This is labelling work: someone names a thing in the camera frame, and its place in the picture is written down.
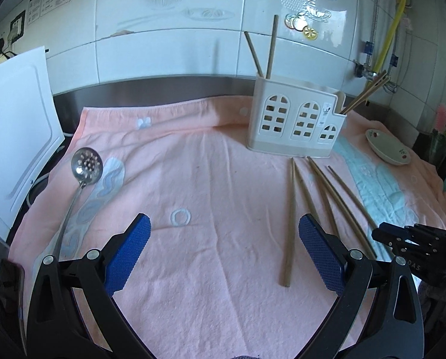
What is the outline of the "wooden chopstick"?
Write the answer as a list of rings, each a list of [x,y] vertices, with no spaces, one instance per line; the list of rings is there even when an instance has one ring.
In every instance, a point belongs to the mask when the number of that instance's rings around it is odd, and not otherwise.
[[[340,208],[340,210],[342,211],[346,220],[350,224],[352,230],[354,230],[356,236],[358,237],[365,251],[368,253],[368,256],[370,256],[372,259],[376,259],[377,254],[375,253],[370,241],[368,241],[366,234],[362,229],[362,226],[356,221],[354,214],[349,210],[349,207],[343,201],[342,197],[337,192],[336,188],[331,184],[329,179],[326,177],[326,175],[323,173],[323,171],[311,157],[308,157],[307,160],[309,161],[309,164],[312,167],[312,169],[315,171],[317,176],[322,181],[323,185],[330,193],[331,197],[333,197],[333,199],[335,200],[338,208]]]
[[[302,190],[304,199],[306,200],[306,204],[308,206],[308,212],[311,213],[312,216],[316,220],[320,220],[318,212],[315,208],[315,204],[313,202],[312,196],[310,194],[310,191],[305,183],[304,177],[303,177],[302,173],[300,172],[298,166],[296,165],[295,161],[293,162],[293,164],[294,164],[294,169],[295,169],[295,173],[296,173],[297,183]]]
[[[275,15],[273,16],[273,21],[272,21],[272,34],[270,38],[270,47],[268,52],[267,68],[265,75],[266,80],[270,80],[272,77],[272,65],[274,61],[278,26],[279,26],[279,16]]]
[[[317,179],[318,179],[318,183],[319,183],[319,188],[320,188],[320,194],[321,194],[321,199],[323,201],[323,206],[325,209],[325,216],[327,216],[331,230],[332,230],[332,234],[337,236],[339,238],[339,231],[337,228],[337,223],[335,221],[335,217],[334,214],[332,213],[332,208],[331,208],[331,204],[329,202],[329,197],[328,197],[328,190],[327,187],[325,186],[324,182],[323,182],[323,177],[320,174],[320,170],[317,167],[316,163],[314,163],[314,160],[312,160],[312,158],[308,158],[309,164],[313,170],[313,172],[315,173]]]
[[[390,77],[387,71],[383,71],[378,74],[374,80],[372,80],[369,86],[364,89],[348,106],[346,106],[341,112],[341,115],[346,115],[351,110],[358,107],[362,102],[365,102],[373,93],[382,88],[388,81]]]
[[[244,37],[245,37],[245,39],[247,41],[248,48],[250,49],[250,54],[251,54],[252,60],[255,63],[255,68],[256,68],[256,71],[257,71],[257,75],[259,77],[263,78],[264,77],[264,73],[263,73],[261,65],[259,63],[258,56],[257,56],[257,53],[255,51],[255,47],[254,47],[253,42],[252,42],[252,40],[250,38],[250,33],[248,33],[247,31],[244,31],[243,34],[244,34]]]
[[[294,159],[290,160],[290,188],[289,188],[289,219],[285,243],[285,254],[283,262],[283,271],[281,277],[281,284],[285,288],[291,285],[291,277],[294,261],[294,244],[295,244],[295,163]]]
[[[327,165],[326,168],[333,175],[333,177],[338,181],[340,186],[346,191],[346,193],[352,199],[353,203],[358,207],[360,212],[365,216],[365,218],[368,221],[368,224],[370,225],[370,228],[376,229],[377,223],[373,220],[371,215],[368,213],[367,209],[364,207],[362,202],[356,197],[356,195],[353,193],[353,191],[351,191],[351,189],[348,187],[348,185],[346,185],[346,183],[343,181],[343,179],[336,173],[336,171],[330,165]]]

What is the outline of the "white oval dish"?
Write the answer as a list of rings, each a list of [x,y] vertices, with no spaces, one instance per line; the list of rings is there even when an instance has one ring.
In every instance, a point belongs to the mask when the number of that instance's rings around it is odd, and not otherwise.
[[[393,135],[382,130],[368,129],[365,136],[372,151],[386,163],[403,166],[411,162],[409,149]]]

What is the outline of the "steel slotted ladle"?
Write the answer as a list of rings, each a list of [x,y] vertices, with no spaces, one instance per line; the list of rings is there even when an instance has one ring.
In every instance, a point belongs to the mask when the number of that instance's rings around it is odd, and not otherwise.
[[[97,183],[103,175],[103,161],[100,155],[91,147],[79,148],[72,156],[71,170],[73,177],[78,182],[78,188],[76,189],[69,208],[65,213],[64,219],[58,230],[58,237],[53,247],[52,256],[55,259],[60,257],[62,241],[66,226],[69,222],[69,218],[75,203],[77,202],[82,191],[89,185]]]

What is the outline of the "pink patterned towel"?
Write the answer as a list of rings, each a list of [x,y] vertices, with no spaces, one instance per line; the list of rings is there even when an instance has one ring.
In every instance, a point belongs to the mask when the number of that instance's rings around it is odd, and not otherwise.
[[[300,242],[291,285],[281,286],[291,159],[247,148],[250,106],[249,97],[230,96],[87,108],[69,144],[69,152],[95,149],[104,172],[75,203],[61,258],[102,248],[138,213],[150,218],[151,237],[114,299],[157,358],[293,358],[335,301]],[[70,160],[50,172],[11,245],[25,298],[78,186]],[[294,161],[332,232],[309,162]],[[360,247],[329,202],[341,240]]]

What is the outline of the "cream plastic utensil holder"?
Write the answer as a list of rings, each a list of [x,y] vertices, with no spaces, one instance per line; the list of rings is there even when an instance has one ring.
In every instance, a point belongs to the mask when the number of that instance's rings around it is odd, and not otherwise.
[[[257,77],[247,137],[256,152],[329,157],[345,123],[346,94],[274,75]]]

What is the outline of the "white cutting board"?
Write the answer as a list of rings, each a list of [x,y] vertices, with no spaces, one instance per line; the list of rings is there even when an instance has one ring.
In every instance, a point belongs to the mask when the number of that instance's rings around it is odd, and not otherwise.
[[[0,237],[7,237],[31,186],[63,140],[45,49],[1,63]]]

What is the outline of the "steel water valve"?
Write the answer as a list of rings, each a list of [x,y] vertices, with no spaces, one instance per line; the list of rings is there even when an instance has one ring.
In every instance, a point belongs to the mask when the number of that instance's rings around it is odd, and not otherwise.
[[[376,72],[373,72],[370,68],[366,68],[364,64],[359,63],[354,60],[354,76],[356,78],[364,78],[367,81],[372,81],[377,76]],[[387,93],[396,93],[398,90],[398,85],[396,82],[389,80],[383,86]]]

